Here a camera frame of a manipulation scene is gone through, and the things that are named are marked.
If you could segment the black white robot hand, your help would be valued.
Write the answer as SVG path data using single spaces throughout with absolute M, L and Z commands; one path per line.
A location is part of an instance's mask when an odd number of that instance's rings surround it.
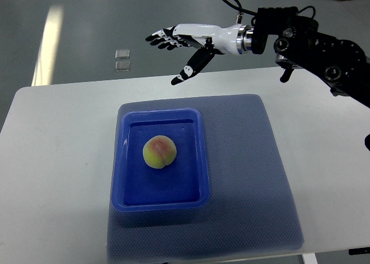
M 158 49 L 173 50 L 181 47 L 196 49 L 183 69 L 171 80 L 172 85 L 177 85 L 195 77 L 215 55 L 241 54 L 244 30 L 245 26 L 241 24 L 228 28 L 206 24 L 178 24 L 152 33 L 145 41 Z

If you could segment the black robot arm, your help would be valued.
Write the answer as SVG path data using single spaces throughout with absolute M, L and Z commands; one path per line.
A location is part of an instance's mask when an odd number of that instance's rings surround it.
M 352 41 L 319 33 L 317 21 L 299 13 L 296 7 L 250 12 L 253 31 L 243 34 L 244 50 L 262 54 L 268 36 L 276 35 L 274 51 L 284 57 L 279 64 L 282 83 L 298 65 L 320 78 L 333 96 L 349 96 L 369 106 L 369 57 Z

